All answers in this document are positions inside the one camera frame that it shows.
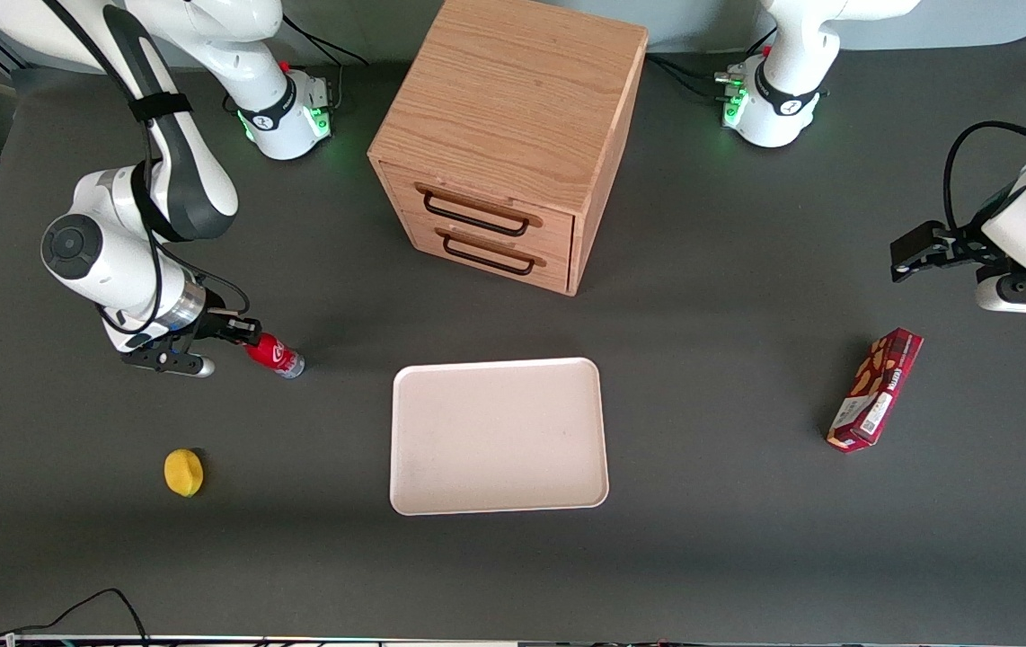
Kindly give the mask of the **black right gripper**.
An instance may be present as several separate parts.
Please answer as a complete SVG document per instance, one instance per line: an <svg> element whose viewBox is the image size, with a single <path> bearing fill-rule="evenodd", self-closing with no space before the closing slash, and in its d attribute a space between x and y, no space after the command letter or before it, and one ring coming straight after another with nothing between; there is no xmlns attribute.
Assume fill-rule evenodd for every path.
<svg viewBox="0 0 1026 647"><path fill-rule="evenodd" d="M209 308L202 311L194 323L185 328L185 347L197 340L218 339L259 348L265 339L260 321L243 318L239 313Z"/></svg>

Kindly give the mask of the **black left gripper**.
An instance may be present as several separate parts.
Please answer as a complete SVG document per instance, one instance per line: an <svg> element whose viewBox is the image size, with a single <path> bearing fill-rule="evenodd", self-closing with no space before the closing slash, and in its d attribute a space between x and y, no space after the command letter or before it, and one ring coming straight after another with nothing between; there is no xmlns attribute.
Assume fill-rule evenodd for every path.
<svg viewBox="0 0 1026 647"><path fill-rule="evenodd" d="M1010 259L982 230L984 221L948 225L926 221L890 245L891 282L900 283L930 269L955 269L976 262L990 270L1009 270Z"/></svg>

